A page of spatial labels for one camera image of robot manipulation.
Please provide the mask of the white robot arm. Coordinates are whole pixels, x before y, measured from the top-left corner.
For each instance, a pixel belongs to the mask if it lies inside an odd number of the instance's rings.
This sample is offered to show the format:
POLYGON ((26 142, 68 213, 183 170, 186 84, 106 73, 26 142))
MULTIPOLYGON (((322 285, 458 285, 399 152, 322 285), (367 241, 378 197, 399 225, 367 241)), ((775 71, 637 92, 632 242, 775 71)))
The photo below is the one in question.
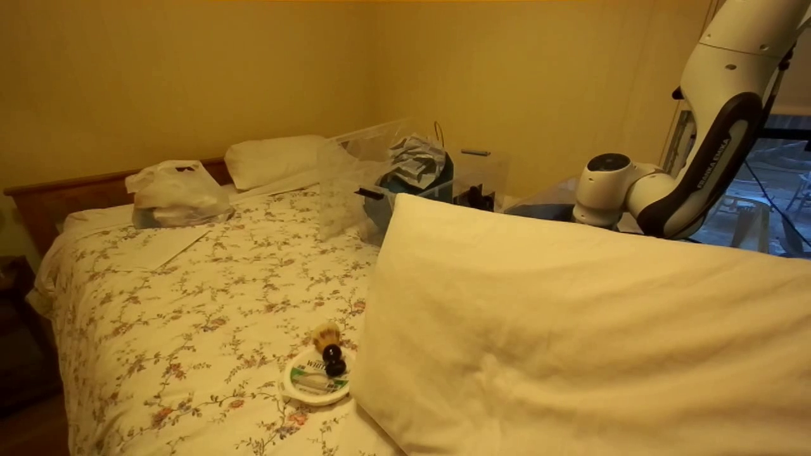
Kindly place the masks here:
POLYGON ((663 171, 596 154, 578 178, 572 217, 616 225, 628 213, 646 236, 689 236, 752 150, 809 19, 811 0, 725 0, 671 92, 693 114, 685 164, 663 171))

